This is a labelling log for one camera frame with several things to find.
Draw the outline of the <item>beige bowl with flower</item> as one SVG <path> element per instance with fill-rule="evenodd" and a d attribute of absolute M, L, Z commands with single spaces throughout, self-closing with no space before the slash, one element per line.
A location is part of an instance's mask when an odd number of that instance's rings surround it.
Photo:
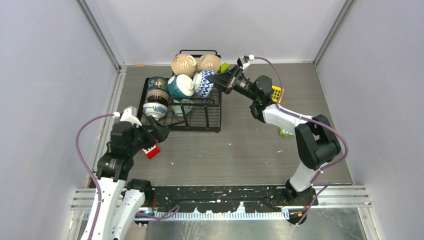
<path fill-rule="evenodd" d="M 212 70 L 217 72 L 220 69 L 222 60 L 219 56 L 214 54 L 202 55 L 196 63 L 196 71 L 201 72 L 204 70 Z"/>

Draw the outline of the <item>blue white zigzag bowl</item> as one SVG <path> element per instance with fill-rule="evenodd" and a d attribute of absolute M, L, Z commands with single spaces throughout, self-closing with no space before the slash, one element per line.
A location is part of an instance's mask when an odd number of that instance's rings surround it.
<path fill-rule="evenodd" d="M 194 75 L 194 90 L 199 97 L 208 98 L 211 94 L 214 83 L 210 82 L 208 77 L 213 75 L 215 75 L 215 72 L 210 69 L 202 70 Z"/>

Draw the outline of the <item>beige bowl with brown markings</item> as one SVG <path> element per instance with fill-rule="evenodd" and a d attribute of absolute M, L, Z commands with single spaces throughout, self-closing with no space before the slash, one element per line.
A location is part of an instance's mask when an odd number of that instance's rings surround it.
<path fill-rule="evenodd" d="M 171 69 L 175 75 L 192 77 L 197 70 L 197 61 L 190 54 L 180 53 L 172 59 Z"/>

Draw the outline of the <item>teal bowl white inside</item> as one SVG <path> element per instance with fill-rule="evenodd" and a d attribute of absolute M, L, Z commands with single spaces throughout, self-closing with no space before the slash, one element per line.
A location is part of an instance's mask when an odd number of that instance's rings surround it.
<path fill-rule="evenodd" d="M 173 98 L 190 98 L 195 93 L 194 82 L 185 74 L 177 74 L 167 81 L 167 90 Z"/>

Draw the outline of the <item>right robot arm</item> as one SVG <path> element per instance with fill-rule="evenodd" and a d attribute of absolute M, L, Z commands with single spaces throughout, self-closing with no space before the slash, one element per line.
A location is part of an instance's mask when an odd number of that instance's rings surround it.
<path fill-rule="evenodd" d="M 207 79 L 225 94 L 236 91 L 251 99 L 249 108 L 255 119 L 285 129 L 295 136 L 300 164 L 286 182 L 283 196 L 287 203 L 299 205 L 311 189 L 320 168 L 341 152 L 335 133 L 329 129 L 328 119 L 322 114 L 302 116 L 279 106 L 272 99 L 272 79 L 261 75 L 251 82 L 241 67 L 235 66 L 228 72 L 211 75 Z"/>

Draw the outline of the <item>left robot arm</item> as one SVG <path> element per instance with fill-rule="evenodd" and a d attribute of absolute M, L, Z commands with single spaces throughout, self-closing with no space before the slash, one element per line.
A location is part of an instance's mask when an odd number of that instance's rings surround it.
<path fill-rule="evenodd" d="M 156 156 L 160 149 L 157 143 L 165 141 L 170 129 L 159 124 L 153 117 L 147 119 L 152 130 L 145 128 L 133 115 L 119 112 L 100 115 L 118 118 L 110 132 L 106 153 L 97 163 L 97 171 L 92 172 L 84 160 L 79 138 L 75 137 L 77 154 L 95 185 L 95 196 L 84 233 L 83 240 L 123 240 L 134 221 L 139 207 L 148 207 L 153 202 L 152 184 L 144 179 L 128 181 L 129 172 L 138 152 L 148 159 Z"/>

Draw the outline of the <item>green blue toy car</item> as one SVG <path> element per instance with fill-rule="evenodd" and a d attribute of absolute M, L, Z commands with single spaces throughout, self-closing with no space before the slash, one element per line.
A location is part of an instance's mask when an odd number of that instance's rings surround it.
<path fill-rule="evenodd" d="M 220 73 L 226 73 L 226 72 L 229 71 L 229 69 L 230 69 L 230 65 L 228 63 L 224 62 L 223 64 L 220 65 L 219 72 Z"/>

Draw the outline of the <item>white blue floral bowl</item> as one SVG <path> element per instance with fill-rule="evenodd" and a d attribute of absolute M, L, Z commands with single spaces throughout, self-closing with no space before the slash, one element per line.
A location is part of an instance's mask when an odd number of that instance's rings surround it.
<path fill-rule="evenodd" d="M 159 102 L 147 102 L 142 107 L 143 113 L 147 117 L 152 116 L 155 120 L 163 118 L 168 112 L 168 107 Z"/>

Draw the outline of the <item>red white window block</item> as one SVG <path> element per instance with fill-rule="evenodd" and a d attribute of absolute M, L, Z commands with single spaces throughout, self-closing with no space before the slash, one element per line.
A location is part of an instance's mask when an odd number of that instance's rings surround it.
<path fill-rule="evenodd" d="M 146 155 L 148 159 L 155 157 L 161 150 L 157 145 L 154 145 L 149 148 L 142 148 L 142 152 Z"/>

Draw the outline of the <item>pale green ceramic bowl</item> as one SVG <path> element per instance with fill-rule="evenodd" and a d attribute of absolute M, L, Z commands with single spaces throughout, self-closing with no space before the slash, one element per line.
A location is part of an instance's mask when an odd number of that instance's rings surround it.
<path fill-rule="evenodd" d="M 177 117 L 183 117 L 184 115 L 189 114 L 194 108 L 193 105 L 195 102 L 188 98 L 176 99 L 172 100 L 174 105 L 172 105 L 172 110 Z"/>

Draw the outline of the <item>brown patterned band bowl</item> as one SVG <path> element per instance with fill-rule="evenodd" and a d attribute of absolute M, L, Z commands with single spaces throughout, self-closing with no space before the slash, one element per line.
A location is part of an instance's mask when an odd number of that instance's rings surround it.
<path fill-rule="evenodd" d="M 165 106 L 169 104 L 169 94 L 162 89 L 150 89 L 146 93 L 149 103 L 159 103 Z"/>

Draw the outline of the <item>dark blue glazed bowl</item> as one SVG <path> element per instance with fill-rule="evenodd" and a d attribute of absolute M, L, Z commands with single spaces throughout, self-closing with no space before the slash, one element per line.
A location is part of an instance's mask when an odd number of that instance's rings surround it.
<path fill-rule="evenodd" d="M 153 76 L 147 80 L 148 90 L 163 90 L 168 92 L 168 78 L 161 76 Z"/>

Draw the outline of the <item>small green toy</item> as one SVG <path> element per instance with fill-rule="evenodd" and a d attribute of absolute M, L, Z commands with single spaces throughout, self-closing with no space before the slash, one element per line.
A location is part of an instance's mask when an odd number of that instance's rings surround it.
<path fill-rule="evenodd" d="M 288 132 L 287 130 L 285 130 L 283 128 L 279 128 L 279 135 L 281 137 L 290 137 L 290 136 L 293 136 L 292 133 Z"/>

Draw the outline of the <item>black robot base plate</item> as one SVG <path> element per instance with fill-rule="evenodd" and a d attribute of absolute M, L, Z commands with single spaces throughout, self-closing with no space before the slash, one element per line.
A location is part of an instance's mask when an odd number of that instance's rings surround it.
<path fill-rule="evenodd" d="M 285 185 L 154 186 L 142 207 L 167 212 L 179 206 L 179 213 L 234 213 L 243 206 L 246 213 L 274 213 L 282 207 L 304 209 L 316 195 L 315 189 L 289 196 Z"/>

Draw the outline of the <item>perforated metal rail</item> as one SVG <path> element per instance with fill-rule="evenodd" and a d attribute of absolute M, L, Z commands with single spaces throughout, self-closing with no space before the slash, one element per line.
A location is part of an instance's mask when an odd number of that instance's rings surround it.
<path fill-rule="evenodd" d="M 289 210 L 279 209 L 277 212 L 253 212 L 247 213 L 244 208 L 237 209 L 234 212 L 213 213 L 207 210 L 202 213 L 197 209 L 194 212 L 160 212 L 148 208 L 140 208 L 135 214 L 133 220 L 137 222 L 150 222 L 161 219 L 162 221 L 238 221 L 238 220 L 288 220 Z"/>

